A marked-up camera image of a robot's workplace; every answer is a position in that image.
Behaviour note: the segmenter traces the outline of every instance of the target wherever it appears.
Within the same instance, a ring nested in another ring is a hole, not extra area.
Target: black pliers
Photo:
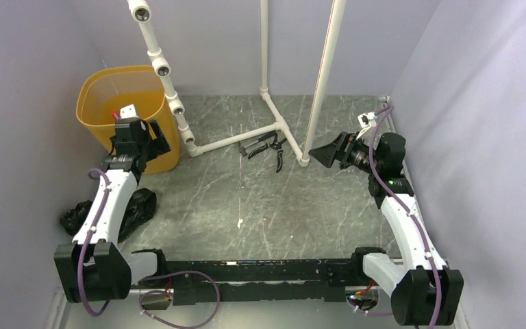
[[[258,155],[259,153],[265,151],[268,148],[274,149],[277,151],[277,170],[275,172],[279,173],[281,171],[281,168],[283,168],[283,149],[281,148],[281,144],[285,143],[286,140],[287,138],[283,138],[280,142],[277,142],[277,134],[275,134],[273,137],[273,142],[271,144],[265,143],[265,145],[254,149],[253,151],[251,151],[251,153],[249,153],[247,159]]]

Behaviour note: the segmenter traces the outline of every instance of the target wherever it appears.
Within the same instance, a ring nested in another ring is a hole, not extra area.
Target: trash bag
[[[118,242],[122,242],[130,236],[132,232],[138,228],[138,226],[146,223],[156,213],[156,193],[150,191],[147,188],[141,188],[136,192],[132,193],[126,211],[124,212],[124,218],[122,225],[120,226],[120,232],[118,233]],[[82,228],[82,225],[86,222],[88,213],[92,208],[92,202],[90,200],[78,203],[74,209],[70,209],[60,217],[60,224],[64,228],[67,234],[74,236]]]

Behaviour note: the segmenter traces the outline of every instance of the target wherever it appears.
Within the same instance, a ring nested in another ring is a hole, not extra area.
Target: floor
[[[259,96],[181,100],[200,145],[274,121]],[[312,97],[273,101],[302,146]],[[357,116],[377,107],[376,97],[326,97],[314,145],[359,130]],[[284,149],[279,173],[270,149],[250,160],[237,145],[196,158],[184,150],[172,171],[141,180],[141,187],[158,194],[158,212],[121,251],[159,247],[167,260],[347,258],[356,247],[378,246],[399,256],[392,230],[368,194],[367,174],[326,169],[313,159],[303,168],[288,143]]]

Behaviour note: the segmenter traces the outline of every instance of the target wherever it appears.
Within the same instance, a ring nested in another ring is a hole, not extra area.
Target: white wall
[[[102,149],[75,118],[103,65],[63,0],[0,0],[0,328],[41,328],[58,285],[58,215],[91,196]]]
[[[108,66],[148,64],[126,0],[71,0]],[[350,0],[327,92],[389,95],[439,0]],[[258,0],[148,0],[181,94],[254,95],[260,83]],[[331,1],[269,1],[269,88],[314,92]]]
[[[526,328],[526,0],[443,1],[392,101],[472,328]]]

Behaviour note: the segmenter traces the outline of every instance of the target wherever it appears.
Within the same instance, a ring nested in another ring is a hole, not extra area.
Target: purple cable
[[[350,305],[354,311],[356,311],[356,306],[354,304],[352,304],[348,299],[346,299],[346,301],[348,302],[348,305]],[[392,312],[387,312],[387,313],[374,313],[374,312],[370,312],[370,311],[367,311],[367,310],[362,310],[361,308],[358,308],[359,311],[362,311],[364,313],[364,315],[368,315],[369,317],[389,317],[392,315]]]
[[[166,291],[161,291],[161,290],[149,291],[149,292],[145,293],[144,295],[140,296],[140,299],[138,300],[138,305],[140,306],[140,310],[146,316],[148,316],[148,317],[150,317],[150,318],[152,318],[152,319],[154,319],[154,320],[156,320],[156,321],[158,321],[160,323],[166,324],[167,326],[174,327],[176,329],[197,329],[197,328],[200,328],[200,327],[206,325],[207,323],[209,323],[210,320],[212,320],[212,318],[214,317],[214,315],[218,311],[218,307],[221,305],[221,292],[218,290],[218,286],[216,285],[216,282],[211,277],[209,277],[208,275],[206,275],[206,274],[204,274],[202,272],[199,272],[199,271],[180,271],[180,272],[165,274],[163,276],[149,276],[147,278],[143,278],[141,280],[141,282],[142,281],[149,281],[149,280],[159,280],[159,279],[172,278],[173,276],[180,276],[180,275],[183,275],[183,274],[197,274],[199,276],[202,276],[205,279],[209,280],[210,283],[212,283],[212,285],[214,287],[214,291],[216,293],[216,306],[214,307],[214,310],[212,311],[212,314],[202,324],[197,324],[196,326],[189,326],[189,327],[179,326],[177,324],[173,324],[171,322],[168,322],[165,319],[157,317],[154,314],[152,314],[152,313],[150,313],[150,312],[148,312],[147,310],[144,309],[144,307],[142,306],[142,301],[144,300],[145,297],[150,296],[150,295],[170,295]]]
[[[88,177],[94,179],[91,176],[91,173],[96,172],[99,173],[100,177],[103,178],[106,187],[110,185],[110,179],[108,176],[100,169],[98,168],[92,168],[88,170]],[[96,215],[94,216],[94,219],[92,220],[92,225],[90,228],[95,227],[98,224],[98,221],[100,220],[101,213],[103,212],[103,209],[105,208],[105,204],[108,202],[108,197],[110,196],[110,190],[106,189],[103,192],[103,197],[101,198],[100,206],[98,207],[98,210],[96,211]],[[84,241],[84,244],[82,245],[82,249],[79,251],[79,258],[77,260],[77,290],[79,291],[79,298],[82,300],[82,304],[84,304],[84,308],[88,313],[93,317],[100,316],[105,309],[108,307],[108,304],[110,303],[109,300],[106,300],[104,305],[101,307],[101,310],[99,312],[96,312],[92,309],[92,306],[90,306],[90,303],[88,302],[88,298],[86,296],[86,288],[84,287],[84,259],[86,257],[86,250],[88,249],[88,245],[90,244],[92,240],[92,236],[94,235],[94,232],[92,230],[88,230],[88,233],[86,234],[86,240]]]
[[[391,197],[393,197],[400,204],[400,206],[402,206],[402,208],[404,208],[404,211],[406,211],[406,213],[409,214],[410,213],[410,208],[404,202],[402,202],[402,200],[398,197],[398,195],[396,195],[386,184],[384,184],[384,181],[382,180],[380,175],[378,175],[378,172],[376,171],[376,165],[374,164],[374,142],[376,140],[376,133],[378,132],[378,128],[380,128],[380,125],[382,125],[382,123],[384,122],[384,120],[386,120],[386,117],[392,112],[392,110],[394,110],[394,106],[390,106],[389,108],[385,108],[383,110],[380,110],[380,111],[376,112],[377,114],[380,114],[380,113],[386,111],[384,113],[384,116],[382,117],[382,119],[378,120],[378,122],[376,123],[376,128],[374,128],[374,132],[372,133],[372,138],[370,139],[370,145],[369,145],[369,148],[368,148],[368,159],[370,160],[370,168],[372,169],[372,174],[374,175],[374,177],[376,178],[376,180],[378,181],[380,186],[382,186],[382,188]],[[420,224],[420,222],[418,222],[418,219],[416,219],[416,216],[410,215],[410,218],[414,222],[414,225],[416,225],[416,228],[418,228],[418,233],[420,233],[421,238],[423,240],[423,245],[425,247],[425,252],[430,252],[430,246],[428,244],[428,240],[426,239],[426,234],[425,234],[425,231],[424,231],[422,225]],[[430,266],[432,268],[432,274],[434,276],[434,284],[436,285],[436,299],[435,299],[435,302],[434,302],[434,309],[433,309],[433,312],[432,312],[432,317],[431,317],[430,323],[428,325],[428,329],[432,329],[432,328],[434,328],[434,325],[436,324],[436,320],[438,319],[438,313],[440,312],[440,303],[441,303],[441,298],[442,298],[442,292],[440,290],[440,277],[438,275],[438,270],[436,269],[436,265],[434,263],[434,259],[431,257],[431,258],[428,259],[428,261],[429,261]]]

